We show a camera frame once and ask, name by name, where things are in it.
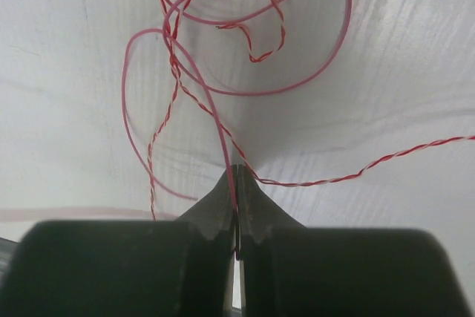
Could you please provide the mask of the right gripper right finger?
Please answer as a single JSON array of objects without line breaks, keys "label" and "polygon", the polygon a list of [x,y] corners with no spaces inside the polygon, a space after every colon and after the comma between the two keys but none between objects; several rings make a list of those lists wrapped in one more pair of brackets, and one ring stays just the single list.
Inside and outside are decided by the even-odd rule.
[{"label": "right gripper right finger", "polygon": [[470,316],[442,245],[419,229],[306,227],[238,166],[244,316]]}]

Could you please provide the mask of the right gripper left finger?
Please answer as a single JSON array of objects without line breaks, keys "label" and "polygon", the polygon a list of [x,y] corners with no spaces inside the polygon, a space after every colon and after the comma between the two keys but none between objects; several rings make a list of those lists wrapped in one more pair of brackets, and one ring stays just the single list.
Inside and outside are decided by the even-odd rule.
[{"label": "right gripper left finger", "polygon": [[237,170],[174,220],[45,220],[1,278],[3,316],[230,316]]}]

